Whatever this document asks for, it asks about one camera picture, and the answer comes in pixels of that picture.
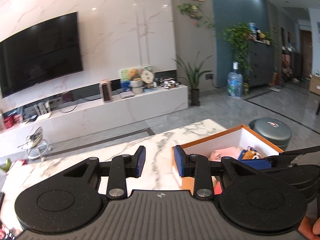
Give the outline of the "person right hand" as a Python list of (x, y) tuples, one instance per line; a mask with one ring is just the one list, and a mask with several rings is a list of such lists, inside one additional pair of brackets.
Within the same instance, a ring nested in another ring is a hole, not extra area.
[(298, 231), (307, 239), (320, 240), (320, 218), (311, 224), (307, 217), (304, 217)]

